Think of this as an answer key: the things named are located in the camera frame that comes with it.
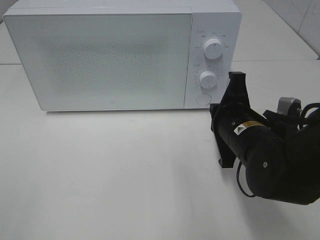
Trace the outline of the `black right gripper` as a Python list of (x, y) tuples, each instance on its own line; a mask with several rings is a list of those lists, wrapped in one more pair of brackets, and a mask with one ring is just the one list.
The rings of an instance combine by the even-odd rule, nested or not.
[(229, 84), (220, 104), (210, 105), (211, 130), (220, 153), (219, 165), (233, 168), (236, 159), (253, 158), (253, 114), (246, 86), (246, 74), (228, 73)]

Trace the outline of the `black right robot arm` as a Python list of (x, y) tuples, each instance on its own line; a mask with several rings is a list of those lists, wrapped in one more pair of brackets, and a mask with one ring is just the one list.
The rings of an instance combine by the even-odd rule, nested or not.
[(320, 197), (320, 105), (282, 97), (263, 114), (250, 106), (246, 75), (229, 73), (220, 103), (210, 105), (219, 164), (245, 168), (247, 196), (308, 205)]

